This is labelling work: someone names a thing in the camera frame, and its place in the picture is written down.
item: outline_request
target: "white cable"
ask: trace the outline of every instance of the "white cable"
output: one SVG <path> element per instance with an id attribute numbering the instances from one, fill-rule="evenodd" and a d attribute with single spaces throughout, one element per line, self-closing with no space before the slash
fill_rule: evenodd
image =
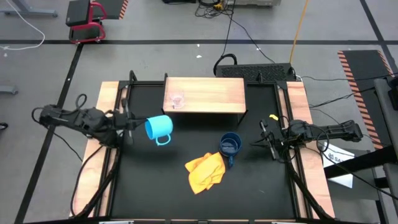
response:
<path id="1" fill-rule="evenodd" d="M 14 6 L 13 6 L 8 0 L 6 0 L 6 2 L 8 3 L 8 5 L 10 5 L 10 6 L 13 8 L 13 10 L 18 14 L 18 16 L 19 16 L 24 22 L 26 22 L 26 24 L 30 25 L 33 29 L 35 29 L 35 30 L 37 30 L 38 32 L 40 32 L 40 33 L 43 35 L 43 39 L 42 39 L 42 41 L 41 41 L 38 45 L 35 45 L 35 46 L 23 47 L 23 48 L 19 48 L 19 49 L 13 49 L 13 48 L 10 48 L 10 46 L 5 46 L 5 47 L 0 46 L 0 49 L 3 49 L 3 50 L 25 50 L 25 49 L 33 49 L 33 48 L 36 48 L 36 47 L 40 47 L 40 46 L 43 44 L 44 40 L 45 40 L 45 35 L 44 35 L 44 33 L 43 33 L 42 31 L 40 31 L 38 28 L 34 27 L 34 26 L 33 26 L 32 24 L 30 24 L 28 21 L 26 21 L 26 20 L 19 14 L 18 10 L 17 10 L 16 8 L 14 8 Z"/>
<path id="2" fill-rule="evenodd" d="M 301 78 L 300 75 L 296 75 L 296 77 L 299 78 L 301 82 L 303 82 L 303 79 Z"/>

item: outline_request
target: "red stool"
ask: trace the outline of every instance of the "red stool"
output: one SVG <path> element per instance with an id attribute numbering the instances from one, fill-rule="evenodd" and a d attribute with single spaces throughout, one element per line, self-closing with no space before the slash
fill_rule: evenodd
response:
<path id="1" fill-rule="evenodd" d="M 102 17 L 93 18 L 95 6 L 101 9 Z M 100 3 L 90 0 L 70 1 L 66 21 L 70 27 L 69 40 L 74 44 L 103 40 L 106 35 L 101 21 L 104 19 L 106 12 Z"/>

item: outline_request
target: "yellow object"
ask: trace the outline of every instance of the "yellow object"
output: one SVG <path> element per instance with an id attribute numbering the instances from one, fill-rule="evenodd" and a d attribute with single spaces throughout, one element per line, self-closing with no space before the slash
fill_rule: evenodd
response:
<path id="1" fill-rule="evenodd" d="M 276 121 L 279 120 L 279 118 L 278 118 L 277 116 L 275 116 L 274 114 L 269 115 L 269 117 L 272 118 L 272 119 L 274 119 L 274 120 L 276 120 Z"/>
<path id="2" fill-rule="evenodd" d="M 218 3 L 218 4 L 216 4 L 216 5 L 214 5 L 213 7 L 214 7 L 214 9 L 216 9 L 216 10 L 223 10 L 223 9 L 224 9 L 224 6 L 223 6 L 223 3 L 222 3 L 222 2 L 221 2 L 221 3 Z"/>
<path id="3" fill-rule="evenodd" d="M 223 157 L 219 152 L 213 155 L 208 152 L 205 156 L 186 163 L 185 168 L 189 171 L 188 181 L 194 194 L 219 184 L 225 173 Z"/>
<path id="4" fill-rule="evenodd" d="M 309 2 L 309 0 L 305 1 L 304 9 L 303 9 L 303 12 L 301 13 L 300 22 L 298 22 L 298 28 L 296 30 L 296 35 L 294 36 L 292 51 L 290 52 L 289 63 L 293 62 L 294 48 L 296 47 L 297 37 L 299 36 L 299 32 L 300 32 L 300 29 L 301 29 L 301 24 L 303 23 L 303 19 L 304 19 L 305 11 L 307 10 L 308 2 Z"/>

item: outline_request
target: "clear glass cup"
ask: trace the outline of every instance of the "clear glass cup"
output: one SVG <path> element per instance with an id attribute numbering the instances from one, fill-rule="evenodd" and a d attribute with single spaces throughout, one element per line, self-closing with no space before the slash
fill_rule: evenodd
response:
<path id="1" fill-rule="evenodd" d="M 169 93 L 169 97 L 172 100 L 173 109 L 180 109 L 184 107 L 184 92 L 182 90 L 176 90 Z"/>

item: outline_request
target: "white paper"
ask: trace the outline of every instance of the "white paper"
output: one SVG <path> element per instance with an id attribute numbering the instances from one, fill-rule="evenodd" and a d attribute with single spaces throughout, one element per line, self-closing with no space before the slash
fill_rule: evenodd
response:
<path id="1" fill-rule="evenodd" d="M 355 157 L 355 155 L 353 153 L 350 153 L 346 150 L 340 149 L 334 145 L 329 144 L 328 150 L 326 150 L 326 152 L 324 152 L 324 155 L 322 155 L 323 168 L 333 165 L 332 162 L 330 162 L 327 158 L 325 158 L 325 155 L 328 156 L 328 158 L 331 159 L 335 163 L 343 162 L 343 161 L 346 161 L 348 159 L 352 159 Z M 331 180 L 337 184 L 341 184 L 343 186 L 349 187 L 351 189 L 353 188 L 352 174 L 346 174 L 346 175 L 342 175 L 339 177 L 330 178 L 329 180 Z"/>

